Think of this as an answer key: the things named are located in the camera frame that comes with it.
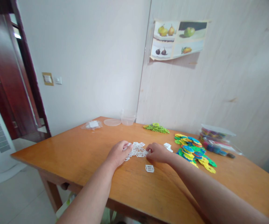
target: plastic lid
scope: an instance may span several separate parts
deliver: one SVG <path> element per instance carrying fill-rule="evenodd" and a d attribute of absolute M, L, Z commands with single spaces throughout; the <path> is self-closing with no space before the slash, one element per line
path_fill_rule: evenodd
<path fill-rule="evenodd" d="M 103 123 L 107 126 L 118 126 L 121 124 L 121 120 L 118 119 L 106 119 L 103 121 Z"/>
<path fill-rule="evenodd" d="M 215 127 L 215 126 L 206 125 L 206 124 L 202 124 L 202 127 L 205 128 L 205 129 L 208 129 L 210 131 L 236 136 L 235 133 L 233 133 L 233 132 L 231 132 L 231 131 L 229 131 L 228 129 L 225 129 L 225 128 Z"/>
<path fill-rule="evenodd" d="M 204 137 L 204 145 L 212 145 L 216 147 L 220 147 L 222 150 L 227 152 L 233 152 L 237 155 L 243 155 L 243 153 L 238 149 L 234 144 L 230 141 L 217 141 L 216 139 L 206 138 Z"/>

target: right hand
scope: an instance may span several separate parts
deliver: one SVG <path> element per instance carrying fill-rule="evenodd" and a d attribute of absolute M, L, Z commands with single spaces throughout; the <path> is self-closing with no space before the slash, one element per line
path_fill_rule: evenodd
<path fill-rule="evenodd" d="M 156 162 L 166 163 L 168 157 L 171 155 L 172 152 L 167 150 L 163 145 L 153 142 L 149 144 L 146 148 L 146 151 L 149 153 L 147 154 L 148 159 L 152 159 Z"/>

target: left hand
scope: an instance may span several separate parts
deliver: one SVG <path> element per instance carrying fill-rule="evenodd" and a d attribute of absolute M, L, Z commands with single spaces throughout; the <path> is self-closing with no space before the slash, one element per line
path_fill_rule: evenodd
<path fill-rule="evenodd" d="M 133 148 L 133 144 L 131 144 L 130 146 L 127 147 L 129 142 L 123 140 L 118 142 L 117 144 L 115 144 L 112 149 L 110 150 L 106 161 L 108 161 L 109 163 L 113 164 L 115 169 L 120 166 L 124 160 L 126 159 L 126 157 L 128 156 L 128 154 L 131 152 L 132 148 Z"/>

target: clear plastic bag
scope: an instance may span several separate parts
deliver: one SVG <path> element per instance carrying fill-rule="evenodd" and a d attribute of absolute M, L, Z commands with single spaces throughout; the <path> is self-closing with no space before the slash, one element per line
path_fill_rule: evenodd
<path fill-rule="evenodd" d="M 85 123 L 83 126 L 81 126 L 81 129 L 95 130 L 101 127 L 102 127 L 101 121 L 95 120 L 95 121 L 89 121 Z"/>

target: construction toy pieces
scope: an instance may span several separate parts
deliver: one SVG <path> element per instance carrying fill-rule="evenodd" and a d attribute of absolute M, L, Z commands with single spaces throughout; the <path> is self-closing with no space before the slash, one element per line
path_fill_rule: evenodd
<path fill-rule="evenodd" d="M 144 127 L 144 129 L 147 129 L 147 130 L 161 132 L 161 133 L 168 133 L 169 134 L 169 130 L 162 127 L 162 126 L 160 126 L 158 123 L 153 123 L 153 124 L 150 124 L 150 125 L 144 125 L 143 127 Z"/>
<path fill-rule="evenodd" d="M 206 150 L 198 140 L 182 134 L 175 134 L 175 143 L 181 145 L 181 149 L 176 154 L 182 156 L 197 168 L 199 168 L 196 163 L 196 160 L 198 160 L 206 170 L 216 173 L 216 170 L 213 168 L 217 167 L 216 163 L 205 155 Z"/>

